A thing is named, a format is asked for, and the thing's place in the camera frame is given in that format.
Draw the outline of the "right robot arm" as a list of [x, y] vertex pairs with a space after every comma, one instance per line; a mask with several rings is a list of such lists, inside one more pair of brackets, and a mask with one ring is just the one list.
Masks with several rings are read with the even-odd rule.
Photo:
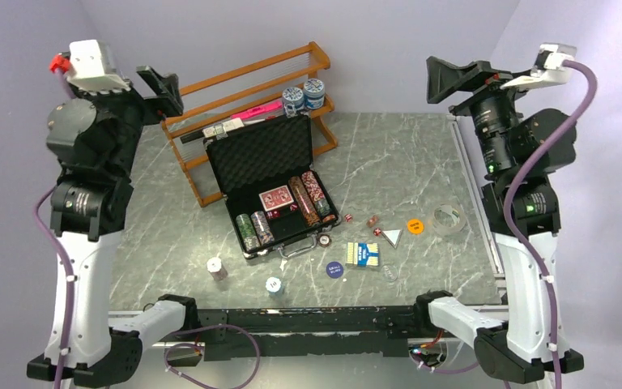
[[[484, 60], [462, 66], [435, 56], [426, 61], [428, 103], [455, 92], [468, 95], [449, 112], [473, 121], [486, 169], [482, 202], [504, 268], [509, 317], [490, 318], [452, 293], [430, 291], [416, 298], [412, 322], [422, 336], [442, 330], [470, 346], [478, 366], [506, 387], [538, 382], [547, 374], [560, 387], [564, 374], [584, 366], [564, 337], [560, 317], [560, 204], [549, 179], [576, 160], [577, 121], [598, 90], [597, 76], [576, 53], [571, 45], [544, 43], [534, 64], [519, 72]], [[567, 84], [573, 72], [585, 77], [587, 89], [572, 113], [554, 108], [529, 117], [518, 113], [518, 99], [530, 90]]]

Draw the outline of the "blue Texas Hold'em card deck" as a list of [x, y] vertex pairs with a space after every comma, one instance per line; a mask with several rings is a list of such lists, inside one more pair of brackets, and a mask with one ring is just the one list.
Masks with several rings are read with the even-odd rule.
[[378, 267], [381, 263], [379, 245], [377, 243], [348, 242], [346, 244], [345, 263], [356, 267]]

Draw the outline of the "light blue chip stack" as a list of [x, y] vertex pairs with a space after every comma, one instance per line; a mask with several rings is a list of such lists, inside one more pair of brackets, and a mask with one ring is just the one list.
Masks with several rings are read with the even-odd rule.
[[283, 281], [279, 277], [269, 277], [266, 280], [265, 287], [271, 296], [280, 296], [283, 293]]

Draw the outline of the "purple chip stack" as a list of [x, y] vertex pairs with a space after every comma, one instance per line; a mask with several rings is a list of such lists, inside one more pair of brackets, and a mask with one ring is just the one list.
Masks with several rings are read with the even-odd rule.
[[216, 282], [225, 280], [228, 277], [228, 271], [222, 259], [219, 257], [213, 257], [207, 260], [207, 270]]

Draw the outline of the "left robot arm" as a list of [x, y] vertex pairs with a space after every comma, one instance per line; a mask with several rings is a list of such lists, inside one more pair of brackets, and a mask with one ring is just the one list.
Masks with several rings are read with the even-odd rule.
[[170, 334], [190, 340], [200, 327], [196, 301], [172, 294], [137, 316], [109, 320], [138, 141], [146, 126], [181, 116], [184, 105], [175, 74], [139, 67], [152, 90], [142, 96], [102, 41], [70, 43], [49, 68], [69, 96], [47, 119], [46, 146], [62, 170], [45, 194], [50, 222], [42, 225], [57, 253], [57, 286], [49, 341], [27, 375], [56, 388], [106, 388], [128, 381], [154, 343]]

